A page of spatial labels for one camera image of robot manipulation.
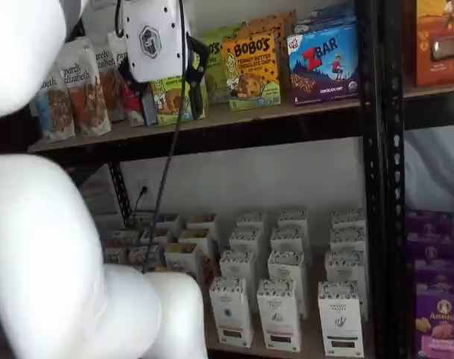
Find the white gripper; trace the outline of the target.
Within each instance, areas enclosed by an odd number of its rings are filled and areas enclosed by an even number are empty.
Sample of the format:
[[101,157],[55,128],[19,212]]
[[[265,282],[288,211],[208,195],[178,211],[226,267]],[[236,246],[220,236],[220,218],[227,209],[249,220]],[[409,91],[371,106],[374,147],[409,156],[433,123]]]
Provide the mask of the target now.
[[[157,124],[156,105],[148,82],[182,74],[191,114],[198,120],[203,113],[200,84],[206,73],[209,48],[192,37],[181,1],[136,0],[122,3],[123,30],[127,56],[118,67],[120,92],[130,126]],[[187,57],[182,50],[188,50]]]

